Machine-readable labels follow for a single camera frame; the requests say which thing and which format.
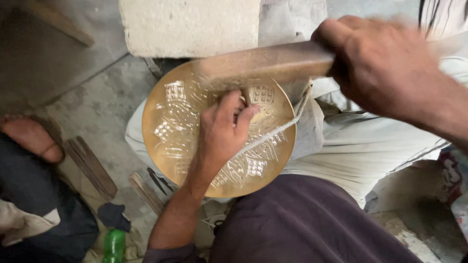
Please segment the dark cloth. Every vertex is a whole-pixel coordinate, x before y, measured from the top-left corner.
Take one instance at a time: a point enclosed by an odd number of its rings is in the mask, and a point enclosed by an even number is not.
[[[0,197],[39,216],[57,208],[60,223],[37,236],[0,246],[0,263],[80,263],[99,229],[79,195],[39,157],[0,133]]]
[[[170,261],[161,250],[151,249],[144,262],[189,262],[195,251],[183,248],[171,249]],[[310,176],[280,175],[234,205],[216,236],[210,262],[421,261],[339,186]]]
[[[105,203],[97,209],[97,216],[107,227],[113,227],[118,230],[130,232],[130,221],[122,214],[124,211],[125,205]]]

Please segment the gray cloth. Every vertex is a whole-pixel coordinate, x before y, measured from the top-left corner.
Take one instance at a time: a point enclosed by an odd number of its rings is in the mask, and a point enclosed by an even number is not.
[[[149,249],[144,262],[196,262],[193,248]],[[234,205],[210,262],[421,261],[342,188],[311,176],[280,175]]]

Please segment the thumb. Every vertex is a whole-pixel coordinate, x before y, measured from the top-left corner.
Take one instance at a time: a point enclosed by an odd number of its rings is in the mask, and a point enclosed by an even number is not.
[[[258,112],[260,112],[260,105],[258,104],[252,104],[250,107],[245,107],[237,116],[237,131],[247,132],[249,129],[250,120]]]

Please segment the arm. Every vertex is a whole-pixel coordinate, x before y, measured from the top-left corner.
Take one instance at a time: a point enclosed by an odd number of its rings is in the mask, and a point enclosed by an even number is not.
[[[419,31],[345,16],[324,21],[312,40],[336,52],[330,75],[346,97],[468,152],[468,90],[438,69]]]
[[[241,92],[224,96],[200,115],[198,151],[184,183],[160,216],[148,248],[178,248],[193,242],[198,210],[211,181],[226,162],[242,149],[251,118],[258,105],[245,107]]]

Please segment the engraved pattern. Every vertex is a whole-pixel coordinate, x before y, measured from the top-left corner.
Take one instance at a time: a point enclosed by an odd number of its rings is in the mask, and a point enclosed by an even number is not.
[[[273,87],[255,86],[250,90],[252,103],[262,103],[272,105],[275,101]]]
[[[167,158],[179,159],[175,166],[178,176],[186,176],[193,155],[197,149],[199,134],[199,114],[212,105],[225,91],[205,91],[199,84],[192,81],[187,85],[184,81],[176,81],[165,85],[166,101],[157,104],[155,110],[162,110],[162,120],[154,130],[154,135],[160,139],[155,148],[162,147]],[[249,139],[255,141],[262,135],[260,127],[265,134],[274,129],[280,122],[275,118],[275,109],[270,105],[274,102],[274,89],[272,87],[256,86],[251,89],[253,103],[261,106],[249,128]],[[216,175],[211,185],[218,188],[226,183],[242,187],[243,182],[250,176],[263,177],[267,160],[278,161],[275,146],[287,141],[284,132],[278,133],[252,150],[229,162]]]

